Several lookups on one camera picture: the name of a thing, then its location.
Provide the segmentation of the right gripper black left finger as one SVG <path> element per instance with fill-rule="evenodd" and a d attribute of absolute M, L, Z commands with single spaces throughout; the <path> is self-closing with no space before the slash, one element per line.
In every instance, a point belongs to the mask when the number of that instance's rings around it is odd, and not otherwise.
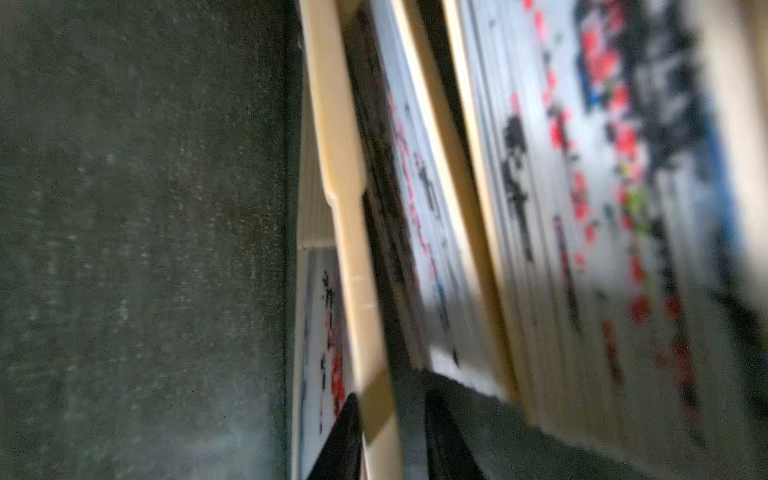
<path fill-rule="evenodd" d="M 363 433 L 356 394 L 351 394 L 310 471 L 308 480 L 360 480 Z"/>

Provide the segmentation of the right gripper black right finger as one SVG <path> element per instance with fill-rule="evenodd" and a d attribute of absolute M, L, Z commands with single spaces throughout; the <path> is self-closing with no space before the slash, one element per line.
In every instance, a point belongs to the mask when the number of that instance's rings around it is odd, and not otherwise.
<path fill-rule="evenodd" d="M 483 480 L 472 452 L 437 390 L 425 394 L 425 441 L 430 480 Z"/>

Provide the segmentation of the olive green canvas tote bag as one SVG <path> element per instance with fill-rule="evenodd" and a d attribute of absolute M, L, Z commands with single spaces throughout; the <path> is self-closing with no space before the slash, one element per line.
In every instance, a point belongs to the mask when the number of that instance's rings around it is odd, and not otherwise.
<path fill-rule="evenodd" d="M 293 1 L 1 5 L 1 475 L 286 479 Z"/>

